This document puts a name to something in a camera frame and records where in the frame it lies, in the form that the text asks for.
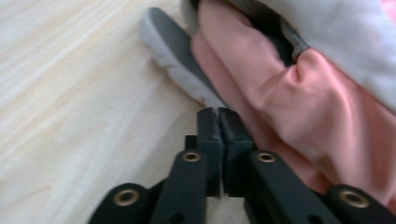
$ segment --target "white fabric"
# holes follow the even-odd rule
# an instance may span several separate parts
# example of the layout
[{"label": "white fabric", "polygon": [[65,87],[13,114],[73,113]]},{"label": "white fabric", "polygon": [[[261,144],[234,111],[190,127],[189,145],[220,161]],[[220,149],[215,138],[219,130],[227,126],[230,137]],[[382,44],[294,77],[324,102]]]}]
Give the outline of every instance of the white fabric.
[{"label": "white fabric", "polygon": [[396,111],[396,27],[373,0],[260,0],[378,100]]}]

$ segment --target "pink garment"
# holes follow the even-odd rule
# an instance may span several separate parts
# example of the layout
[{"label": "pink garment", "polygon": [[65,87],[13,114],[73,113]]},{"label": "pink garment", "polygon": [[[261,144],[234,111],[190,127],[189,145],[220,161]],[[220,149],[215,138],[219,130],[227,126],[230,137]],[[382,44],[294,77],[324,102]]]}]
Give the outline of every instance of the pink garment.
[{"label": "pink garment", "polygon": [[395,0],[382,0],[381,1],[382,8],[390,18],[396,22],[396,1]]},{"label": "pink garment", "polygon": [[396,117],[314,49],[286,68],[248,19],[203,0],[192,51],[261,149],[311,188],[365,190],[396,214]]}]

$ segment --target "wooden floor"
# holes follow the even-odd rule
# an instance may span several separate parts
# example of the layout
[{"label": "wooden floor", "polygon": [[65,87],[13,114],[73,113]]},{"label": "wooden floor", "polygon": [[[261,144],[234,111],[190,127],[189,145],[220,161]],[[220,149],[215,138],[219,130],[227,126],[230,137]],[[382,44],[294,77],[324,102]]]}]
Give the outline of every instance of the wooden floor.
[{"label": "wooden floor", "polygon": [[[0,3],[0,222],[87,223],[106,192],[168,175],[202,108],[139,41],[148,7],[174,0]],[[209,201],[208,223],[247,223]]]}]

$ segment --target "black clamp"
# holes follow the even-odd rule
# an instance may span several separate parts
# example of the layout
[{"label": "black clamp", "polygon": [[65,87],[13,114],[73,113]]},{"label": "black clamp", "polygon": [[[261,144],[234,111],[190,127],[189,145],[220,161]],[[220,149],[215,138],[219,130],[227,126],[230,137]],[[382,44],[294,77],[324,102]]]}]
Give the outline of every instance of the black clamp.
[{"label": "black clamp", "polygon": [[203,224],[206,197],[222,191],[245,198],[250,223],[396,224],[396,216],[360,189],[337,185],[321,195],[307,188],[274,152],[256,150],[232,110],[216,115],[207,108],[197,117],[198,134],[186,136],[168,178],[151,189],[114,188],[90,224]]}]

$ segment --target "brass ring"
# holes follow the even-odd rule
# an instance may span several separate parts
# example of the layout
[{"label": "brass ring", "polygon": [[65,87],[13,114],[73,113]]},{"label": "brass ring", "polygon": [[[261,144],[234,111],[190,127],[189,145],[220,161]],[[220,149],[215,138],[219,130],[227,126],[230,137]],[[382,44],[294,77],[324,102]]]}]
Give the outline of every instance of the brass ring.
[{"label": "brass ring", "polygon": [[139,201],[140,194],[135,189],[123,189],[113,197],[113,203],[118,206],[128,206]]},{"label": "brass ring", "polygon": [[257,155],[257,159],[259,159],[259,161],[263,161],[263,162],[274,162],[274,161],[276,161],[276,157],[275,156],[273,156],[273,155],[271,155],[269,153],[266,153],[266,152],[263,152],[263,153],[260,153],[259,155]]},{"label": "brass ring", "polygon": [[347,203],[353,207],[365,208],[370,204],[370,202],[364,196],[349,189],[341,190],[339,195],[344,203]]},{"label": "brass ring", "polygon": [[198,161],[201,159],[201,156],[195,152],[188,152],[183,155],[184,161]]}]

